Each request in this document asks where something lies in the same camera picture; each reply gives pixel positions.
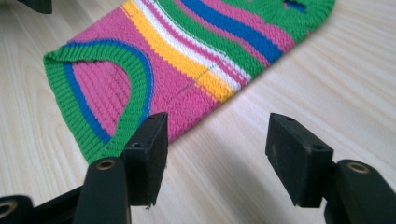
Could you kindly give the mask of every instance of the light wood surface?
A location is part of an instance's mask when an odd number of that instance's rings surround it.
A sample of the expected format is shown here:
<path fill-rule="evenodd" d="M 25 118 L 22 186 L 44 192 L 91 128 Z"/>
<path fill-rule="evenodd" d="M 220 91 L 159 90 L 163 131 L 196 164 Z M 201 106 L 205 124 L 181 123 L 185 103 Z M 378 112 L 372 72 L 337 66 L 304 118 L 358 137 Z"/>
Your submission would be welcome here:
<path fill-rule="evenodd" d="M 80 186 L 87 163 L 50 90 L 43 55 L 123 0 L 55 0 L 41 15 L 0 0 L 0 197 L 35 205 Z M 325 223 L 293 207 L 264 149 L 269 114 L 293 117 L 373 165 L 396 189 L 396 1 L 338 0 L 304 43 L 169 146 L 157 205 L 134 223 Z"/>

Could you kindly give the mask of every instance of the black object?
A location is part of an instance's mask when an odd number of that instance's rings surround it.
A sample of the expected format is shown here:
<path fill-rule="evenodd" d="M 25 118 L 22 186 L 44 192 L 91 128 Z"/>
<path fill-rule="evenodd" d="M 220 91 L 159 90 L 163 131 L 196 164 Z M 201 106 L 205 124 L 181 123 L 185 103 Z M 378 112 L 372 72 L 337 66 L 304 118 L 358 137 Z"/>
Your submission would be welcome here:
<path fill-rule="evenodd" d="M 329 224 L 396 223 L 396 194 L 373 167 L 332 161 L 333 149 L 298 121 L 271 114 L 265 154 L 294 205 L 327 201 Z"/>
<path fill-rule="evenodd" d="M 24 3 L 26 6 L 28 6 L 29 8 L 31 8 L 36 12 L 43 14 L 52 13 L 52 0 L 18 0 L 18 1 Z"/>
<path fill-rule="evenodd" d="M 89 166 L 80 188 L 36 208 L 26 196 L 0 198 L 0 223 L 130 223 L 129 206 L 156 203 L 168 152 L 167 118 L 146 118 L 119 158 Z"/>

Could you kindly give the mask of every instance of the knitted garment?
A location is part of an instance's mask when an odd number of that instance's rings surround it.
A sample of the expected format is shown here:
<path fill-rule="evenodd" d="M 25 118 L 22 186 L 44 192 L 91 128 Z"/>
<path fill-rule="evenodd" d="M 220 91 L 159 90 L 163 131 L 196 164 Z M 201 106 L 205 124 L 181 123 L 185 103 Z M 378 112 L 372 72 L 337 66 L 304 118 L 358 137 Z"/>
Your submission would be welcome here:
<path fill-rule="evenodd" d="M 44 56 L 88 162 L 119 156 L 150 114 L 169 141 L 305 39 L 334 0 L 134 0 Z"/>

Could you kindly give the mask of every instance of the wooden table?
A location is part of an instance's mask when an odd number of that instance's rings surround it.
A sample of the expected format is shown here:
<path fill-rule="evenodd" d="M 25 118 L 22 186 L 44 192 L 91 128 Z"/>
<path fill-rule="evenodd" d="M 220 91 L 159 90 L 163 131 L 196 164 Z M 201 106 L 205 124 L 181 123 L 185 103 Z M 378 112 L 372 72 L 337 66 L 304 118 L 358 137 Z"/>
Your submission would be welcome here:
<path fill-rule="evenodd" d="M 41 15 L 0 2 L 0 197 L 35 205 L 84 180 L 42 56 L 119 6 L 53 1 Z M 338 0 L 330 18 L 247 88 L 169 147 L 157 205 L 134 223 L 324 223 L 293 207 L 264 149 L 269 114 L 299 120 L 334 160 L 373 165 L 396 189 L 396 1 Z"/>

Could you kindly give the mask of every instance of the wood grain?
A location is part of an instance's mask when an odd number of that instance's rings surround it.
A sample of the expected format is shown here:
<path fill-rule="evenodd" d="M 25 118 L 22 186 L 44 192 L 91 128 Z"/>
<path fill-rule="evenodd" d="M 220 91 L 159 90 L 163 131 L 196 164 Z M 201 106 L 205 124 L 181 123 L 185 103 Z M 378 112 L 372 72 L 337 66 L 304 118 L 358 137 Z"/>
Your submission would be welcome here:
<path fill-rule="evenodd" d="M 42 56 L 116 1 L 53 1 L 41 15 L 0 0 L 0 197 L 35 205 L 82 184 L 87 164 L 50 90 Z M 293 207 L 264 154 L 269 114 L 299 120 L 334 160 L 373 165 L 396 189 L 396 1 L 338 1 L 304 43 L 169 149 L 157 205 L 134 223 L 325 223 Z"/>

